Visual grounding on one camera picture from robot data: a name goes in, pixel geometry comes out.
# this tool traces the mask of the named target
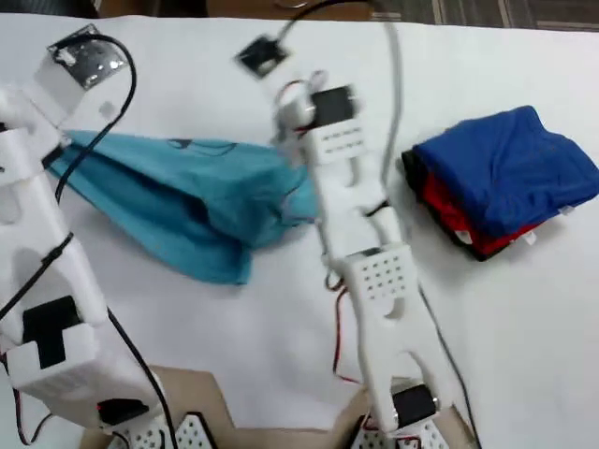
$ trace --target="white tabletop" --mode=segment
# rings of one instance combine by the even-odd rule
[[[82,24],[0,15],[0,80],[27,80],[45,47]],[[269,99],[231,57],[280,23],[127,18],[98,26],[129,47],[139,70],[138,95],[118,131],[268,142]],[[549,130],[599,161],[599,35],[397,26],[405,93],[398,152],[459,120],[531,104]],[[354,83],[367,141],[383,148],[391,105],[380,24],[306,22],[288,46],[306,72],[324,68],[331,84]],[[119,75],[94,89],[70,125],[102,126],[98,106],[107,98],[119,105],[127,83]],[[397,175],[392,180],[421,279],[470,387],[485,449],[591,444],[599,402],[599,202],[541,226],[532,248],[517,242],[480,264],[454,249]],[[236,425],[327,428],[355,392],[330,373],[334,298],[322,288],[312,228],[257,252],[248,285],[225,287],[153,260],[70,192],[64,210],[108,303],[149,362],[212,371]],[[346,307],[344,366],[353,373],[355,327],[349,301]],[[0,413],[10,415],[9,390],[0,383]],[[74,444],[77,431],[54,426],[39,447],[54,447],[61,435],[70,438],[63,447]],[[13,434],[3,419],[3,441]]]

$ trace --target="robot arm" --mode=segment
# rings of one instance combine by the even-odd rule
[[[409,246],[373,162],[348,86],[285,89],[282,148],[307,164],[318,195],[325,263],[343,279],[358,318],[358,356],[373,415],[389,437],[452,405],[450,366],[418,291]],[[339,176],[340,168],[351,176]]]
[[[50,56],[25,88],[0,89],[0,196],[12,205],[9,214],[0,210],[0,306],[49,254],[56,257],[1,319],[0,333],[12,345],[7,366],[15,389],[71,422],[108,431],[152,418],[160,406],[110,325],[89,261],[45,174],[48,156],[67,141],[59,124],[85,91]]]

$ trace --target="cardboard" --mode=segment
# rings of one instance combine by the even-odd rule
[[[351,429],[368,411],[365,390],[361,390],[337,418],[333,430],[284,428],[235,428],[216,380],[209,372],[152,367],[167,391],[168,404],[176,425],[187,412],[202,412],[219,449],[341,449],[348,444]],[[449,448],[469,449],[467,427],[455,410],[445,411],[435,420]],[[111,437],[87,430],[80,449],[106,449]]]

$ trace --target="red cloth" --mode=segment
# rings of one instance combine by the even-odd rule
[[[482,234],[472,226],[470,219],[453,200],[445,184],[435,178],[432,173],[427,175],[422,189],[422,199],[439,212],[441,222],[446,227],[452,231],[468,231],[472,239],[472,246],[483,255],[489,255],[502,249],[504,246],[509,245],[512,240],[538,226],[538,224],[524,226],[515,234],[500,238]]]

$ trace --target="folded clothes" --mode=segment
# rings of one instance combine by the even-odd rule
[[[56,175],[95,133],[70,136]],[[69,184],[149,253],[206,282],[247,282],[253,248],[317,213],[305,168],[273,149],[221,140],[108,135]]]
[[[599,194],[593,161],[547,131],[530,106],[461,122],[414,151],[490,236],[517,233]]]
[[[509,246],[513,240],[536,227],[524,226],[514,234],[499,238],[488,236],[476,229],[444,183],[428,171],[414,151],[404,152],[402,160],[405,177],[417,198],[424,203],[432,218],[449,238],[476,260],[488,260]],[[460,238],[464,232],[467,233],[468,242]]]
[[[483,257],[494,255],[505,248],[513,240],[532,231],[538,224],[523,226],[514,234],[503,237],[491,237],[478,231],[456,204],[446,186],[432,173],[429,173],[422,191],[422,200],[433,207],[438,213],[444,226],[453,232],[467,232],[472,242],[473,250]]]

